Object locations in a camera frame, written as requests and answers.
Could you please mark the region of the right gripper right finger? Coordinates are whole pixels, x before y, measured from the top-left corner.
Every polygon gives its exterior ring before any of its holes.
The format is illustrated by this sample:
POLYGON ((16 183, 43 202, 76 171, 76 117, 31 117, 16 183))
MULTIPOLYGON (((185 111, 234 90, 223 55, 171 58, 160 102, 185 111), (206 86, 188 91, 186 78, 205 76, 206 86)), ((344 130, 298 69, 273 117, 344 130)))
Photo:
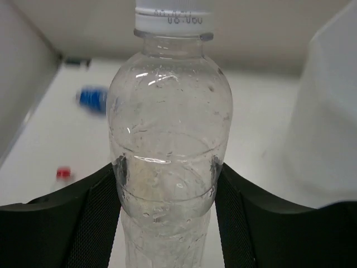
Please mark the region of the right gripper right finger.
POLYGON ((226 267, 355 267, 356 203, 309 208, 223 165, 215 197, 226 267))

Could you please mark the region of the clear bottle white cap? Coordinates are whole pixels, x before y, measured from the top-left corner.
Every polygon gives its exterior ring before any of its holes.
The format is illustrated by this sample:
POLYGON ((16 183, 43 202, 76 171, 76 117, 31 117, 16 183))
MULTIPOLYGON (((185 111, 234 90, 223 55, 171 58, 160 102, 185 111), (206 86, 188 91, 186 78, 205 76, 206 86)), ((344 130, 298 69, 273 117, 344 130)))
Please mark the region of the clear bottle white cap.
POLYGON ((200 267, 233 98, 204 55, 212 1, 137 1, 140 52, 107 97, 127 267, 200 267))

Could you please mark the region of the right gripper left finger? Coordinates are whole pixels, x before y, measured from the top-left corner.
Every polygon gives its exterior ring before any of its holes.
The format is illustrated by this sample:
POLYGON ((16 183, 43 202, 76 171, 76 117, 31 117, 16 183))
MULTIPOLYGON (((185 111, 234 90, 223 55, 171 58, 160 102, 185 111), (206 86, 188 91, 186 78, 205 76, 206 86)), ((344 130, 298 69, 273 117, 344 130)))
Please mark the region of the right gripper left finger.
POLYGON ((120 213, 112 165, 1 206, 1 267, 108 267, 120 213))

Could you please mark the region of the red label plastic bottle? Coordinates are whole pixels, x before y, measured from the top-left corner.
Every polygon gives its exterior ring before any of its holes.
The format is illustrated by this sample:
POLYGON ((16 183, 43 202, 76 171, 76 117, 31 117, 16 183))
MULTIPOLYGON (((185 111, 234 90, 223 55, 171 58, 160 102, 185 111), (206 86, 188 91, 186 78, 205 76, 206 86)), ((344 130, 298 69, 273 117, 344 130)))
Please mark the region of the red label plastic bottle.
POLYGON ((54 191, 60 190, 75 182, 74 175, 69 167, 59 167, 56 171, 54 191))

